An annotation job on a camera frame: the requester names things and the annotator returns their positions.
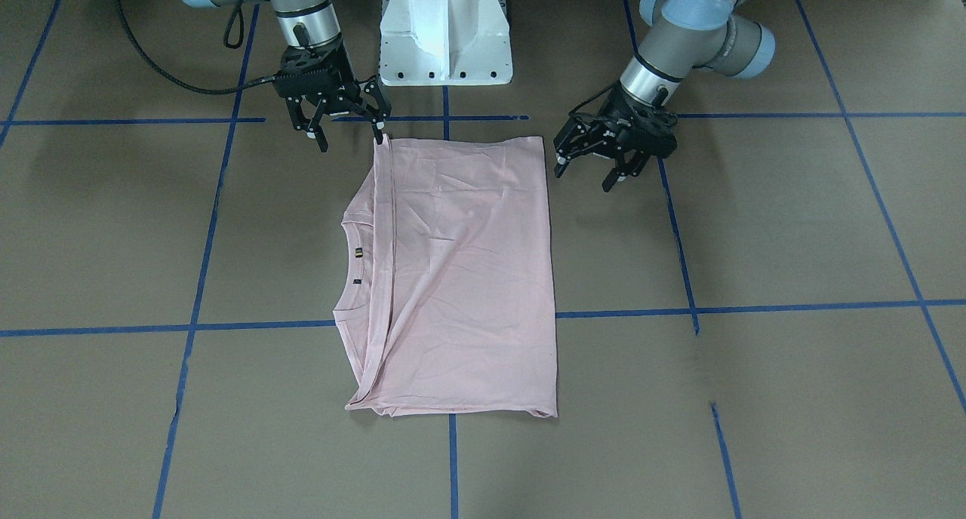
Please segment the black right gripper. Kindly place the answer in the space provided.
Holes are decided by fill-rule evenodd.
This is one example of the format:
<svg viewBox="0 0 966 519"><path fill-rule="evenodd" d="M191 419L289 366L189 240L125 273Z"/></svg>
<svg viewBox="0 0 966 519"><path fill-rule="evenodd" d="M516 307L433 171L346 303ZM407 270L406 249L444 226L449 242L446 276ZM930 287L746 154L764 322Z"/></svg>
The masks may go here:
<svg viewBox="0 0 966 519"><path fill-rule="evenodd" d="M377 145L386 141L384 124L391 103L382 80L378 74L355 80L342 40L311 48L286 47L272 85L285 100L293 129L314 140L323 154L329 150L321 126L325 114L356 115L368 121Z"/></svg>

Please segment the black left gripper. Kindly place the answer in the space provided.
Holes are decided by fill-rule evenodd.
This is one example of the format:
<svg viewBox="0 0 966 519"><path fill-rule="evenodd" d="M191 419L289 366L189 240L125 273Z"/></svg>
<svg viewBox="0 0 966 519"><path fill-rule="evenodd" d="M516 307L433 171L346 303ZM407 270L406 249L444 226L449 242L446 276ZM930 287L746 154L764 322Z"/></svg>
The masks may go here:
<svg viewBox="0 0 966 519"><path fill-rule="evenodd" d="M650 158L669 157L678 148L674 134L678 117L663 107L666 97L662 88L656 104L639 102L614 82L577 104L553 137L558 162L553 168L555 178L562 177L570 162L582 155L613 159L614 168L601 182L603 192L610 192L619 182L641 175Z"/></svg>

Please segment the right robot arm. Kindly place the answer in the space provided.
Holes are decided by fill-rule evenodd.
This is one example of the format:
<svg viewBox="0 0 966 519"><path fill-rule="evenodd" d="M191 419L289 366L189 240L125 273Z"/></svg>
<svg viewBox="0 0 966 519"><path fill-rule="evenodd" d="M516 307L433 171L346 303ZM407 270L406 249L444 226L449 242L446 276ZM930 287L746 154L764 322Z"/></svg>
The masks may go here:
<svg viewBox="0 0 966 519"><path fill-rule="evenodd" d="M269 83L284 100L293 129L326 152L325 117L355 115L369 124L376 144L386 141L383 129L391 113L389 100L376 78L356 79L332 0L182 1L203 9L269 4L287 42Z"/></svg>

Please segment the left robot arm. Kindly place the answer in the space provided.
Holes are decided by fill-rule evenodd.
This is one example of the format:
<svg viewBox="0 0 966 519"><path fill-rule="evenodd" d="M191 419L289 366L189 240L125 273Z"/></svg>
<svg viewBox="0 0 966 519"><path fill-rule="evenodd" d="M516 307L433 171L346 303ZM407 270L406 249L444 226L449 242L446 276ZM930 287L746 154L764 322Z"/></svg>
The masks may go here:
<svg viewBox="0 0 966 519"><path fill-rule="evenodd" d="M736 14L746 0L639 0L648 31L621 76L601 89L594 113L577 104L553 138L561 177L584 155L610 159L601 189L636 177L651 159L668 158L678 146L670 97L693 71L755 78L773 61L775 35Z"/></svg>

